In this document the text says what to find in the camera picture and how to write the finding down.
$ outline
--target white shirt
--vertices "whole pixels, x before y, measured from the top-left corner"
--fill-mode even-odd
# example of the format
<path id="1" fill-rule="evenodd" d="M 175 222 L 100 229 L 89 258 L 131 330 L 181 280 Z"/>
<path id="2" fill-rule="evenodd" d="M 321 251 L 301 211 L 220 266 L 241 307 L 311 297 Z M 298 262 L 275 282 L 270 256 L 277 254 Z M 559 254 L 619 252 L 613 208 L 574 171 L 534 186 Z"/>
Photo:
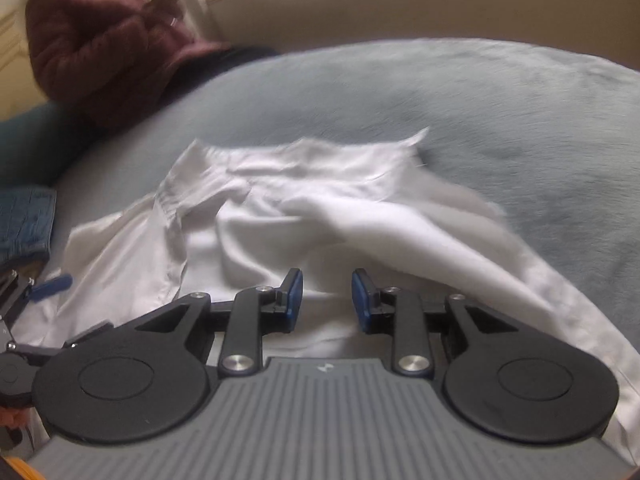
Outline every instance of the white shirt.
<path id="1" fill-rule="evenodd" d="M 233 150 L 195 142 L 155 194 L 71 233 L 62 271 L 73 288 L 28 306 L 14 335 L 60 346 L 105 319 L 121 324 L 196 290 L 228 301 L 299 267 L 298 325 L 265 338 L 265 355 L 375 356 L 387 342 L 358 330 L 353 269 L 421 292 L 433 280 L 600 358 L 620 384 L 605 441 L 640 459 L 636 350 L 508 230 L 496 206 L 422 168 L 423 137 Z"/>

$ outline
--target maroon sweater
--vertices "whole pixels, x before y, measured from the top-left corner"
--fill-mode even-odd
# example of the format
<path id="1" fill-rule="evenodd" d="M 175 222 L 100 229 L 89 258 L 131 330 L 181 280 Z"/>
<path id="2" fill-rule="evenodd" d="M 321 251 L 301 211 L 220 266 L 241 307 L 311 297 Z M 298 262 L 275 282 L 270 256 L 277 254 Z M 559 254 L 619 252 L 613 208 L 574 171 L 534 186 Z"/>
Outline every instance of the maroon sweater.
<path id="1" fill-rule="evenodd" d="M 45 94 L 100 126 L 127 126 L 154 108 L 183 62 L 224 48 L 197 41 L 177 6 L 147 3 L 29 0 L 31 64 Z"/>

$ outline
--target person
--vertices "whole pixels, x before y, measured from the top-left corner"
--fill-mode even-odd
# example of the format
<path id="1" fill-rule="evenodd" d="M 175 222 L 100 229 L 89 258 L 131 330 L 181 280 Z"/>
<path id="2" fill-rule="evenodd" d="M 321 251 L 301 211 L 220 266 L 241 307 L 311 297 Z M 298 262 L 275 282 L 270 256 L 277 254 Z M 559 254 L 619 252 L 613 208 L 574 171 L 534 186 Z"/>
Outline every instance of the person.
<path id="1" fill-rule="evenodd" d="M 198 40 L 178 0 L 28 0 L 34 77 L 44 93 L 118 129 L 204 80 L 274 55 Z"/>

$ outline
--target black circular housing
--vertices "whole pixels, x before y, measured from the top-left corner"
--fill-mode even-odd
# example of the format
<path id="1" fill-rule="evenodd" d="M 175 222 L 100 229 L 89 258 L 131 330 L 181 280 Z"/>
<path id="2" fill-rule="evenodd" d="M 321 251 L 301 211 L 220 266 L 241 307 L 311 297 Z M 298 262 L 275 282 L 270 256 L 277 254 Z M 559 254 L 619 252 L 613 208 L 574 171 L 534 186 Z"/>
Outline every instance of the black circular housing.
<path id="1" fill-rule="evenodd" d="M 33 383 L 47 429 L 93 444 L 126 444 L 185 421 L 204 402 L 209 380 L 167 336 L 114 330 L 52 358 Z"/>
<path id="2" fill-rule="evenodd" d="M 479 338 L 450 364 L 443 392 L 478 428 L 524 444 L 600 435 L 618 403 L 602 362 L 541 333 Z"/>

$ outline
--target metal screw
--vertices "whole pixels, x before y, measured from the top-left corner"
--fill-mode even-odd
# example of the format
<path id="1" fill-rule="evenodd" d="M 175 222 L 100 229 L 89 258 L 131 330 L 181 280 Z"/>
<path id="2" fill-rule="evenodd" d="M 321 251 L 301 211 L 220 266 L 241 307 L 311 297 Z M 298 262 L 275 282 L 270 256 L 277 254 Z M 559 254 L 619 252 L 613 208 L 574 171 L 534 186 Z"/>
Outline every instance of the metal screw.
<path id="1" fill-rule="evenodd" d="M 421 372 L 429 368 L 431 363 L 421 355 L 405 355 L 398 361 L 399 367 L 405 372 Z"/>
<path id="2" fill-rule="evenodd" d="M 232 372 L 245 372 L 254 365 L 254 360 L 246 355 L 234 354 L 222 359 L 222 365 Z"/>

